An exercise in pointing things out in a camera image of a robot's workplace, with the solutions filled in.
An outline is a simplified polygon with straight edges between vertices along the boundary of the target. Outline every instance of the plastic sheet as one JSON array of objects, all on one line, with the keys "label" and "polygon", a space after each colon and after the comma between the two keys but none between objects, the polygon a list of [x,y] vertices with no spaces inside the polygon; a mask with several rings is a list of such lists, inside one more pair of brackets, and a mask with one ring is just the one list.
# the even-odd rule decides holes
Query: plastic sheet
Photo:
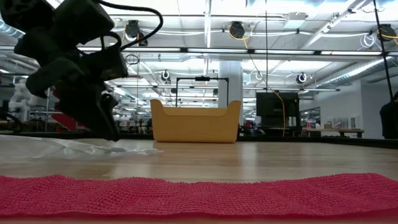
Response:
[{"label": "plastic sheet", "polygon": [[57,157],[63,159],[104,159],[107,157],[131,154],[154,155],[157,149],[138,149],[128,147],[104,147],[73,140],[32,138],[0,135],[0,148],[7,157]]}]

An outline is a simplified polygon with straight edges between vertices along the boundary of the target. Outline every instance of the red cloth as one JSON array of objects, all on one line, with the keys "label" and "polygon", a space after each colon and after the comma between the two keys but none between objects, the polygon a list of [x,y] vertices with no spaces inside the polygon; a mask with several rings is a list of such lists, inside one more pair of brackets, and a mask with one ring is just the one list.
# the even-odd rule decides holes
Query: red cloth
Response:
[{"label": "red cloth", "polygon": [[398,213],[398,182],[341,174],[253,184],[0,176],[0,217],[362,217]]}]

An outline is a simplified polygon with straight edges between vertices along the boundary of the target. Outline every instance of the red mesh fabric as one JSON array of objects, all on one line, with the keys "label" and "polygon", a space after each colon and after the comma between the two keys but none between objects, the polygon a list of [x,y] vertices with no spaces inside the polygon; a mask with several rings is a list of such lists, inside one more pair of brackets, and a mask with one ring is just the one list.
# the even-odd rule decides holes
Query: red mesh fabric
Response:
[{"label": "red mesh fabric", "polygon": [[398,213],[398,182],[341,174],[253,184],[0,177],[0,216],[347,217]]}]

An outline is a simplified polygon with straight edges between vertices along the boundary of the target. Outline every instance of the pillar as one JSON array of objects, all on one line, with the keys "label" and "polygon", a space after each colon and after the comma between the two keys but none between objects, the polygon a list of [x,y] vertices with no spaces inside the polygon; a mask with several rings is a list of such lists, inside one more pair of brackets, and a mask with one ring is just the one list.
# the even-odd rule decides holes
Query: pillar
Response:
[{"label": "pillar", "polygon": [[[229,78],[229,95],[228,103],[234,100],[242,102],[241,115],[239,118],[240,125],[243,125],[243,69],[241,61],[237,60],[221,60],[218,68],[218,78]],[[227,82],[218,81],[218,107],[226,108]]]}]

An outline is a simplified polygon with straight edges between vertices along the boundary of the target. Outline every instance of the wooden table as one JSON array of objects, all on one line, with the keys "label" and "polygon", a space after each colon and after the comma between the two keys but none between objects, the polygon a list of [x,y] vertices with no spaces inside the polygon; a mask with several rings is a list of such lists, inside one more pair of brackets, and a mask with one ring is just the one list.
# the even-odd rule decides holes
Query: wooden table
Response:
[{"label": "wooden table", "polygon": [[365,130],[362,129],[307,129],[303,128],[302,133],[308,132],[308,136],[311,137],[311,132],[338,132],[340,133],[340,136],[345,136],[345,133],[356,133],[357,138],[362,138],[362,133],[365,132]]},{"label": "wooden table", "polygon": [[[154,177],[170,181],[257,182],[301,179],[352,172],[375,172],[398,180],[398,150],[320,143],[237,142],[236,144],[158,143],[120,140],[81,142],[164,151],[158,155],[130,155],[112,159],[38,157],[45,150],[2,148],[0,175],[39,177],[61,174],[81,179]],[[146,223],[145,220],[10,219],[0,223]],[[148,223],[264,223],[263,220],[165,220]],[[266,223],[319,223],[269,220]],[[322,223],[352,223],[336,220]]]}]

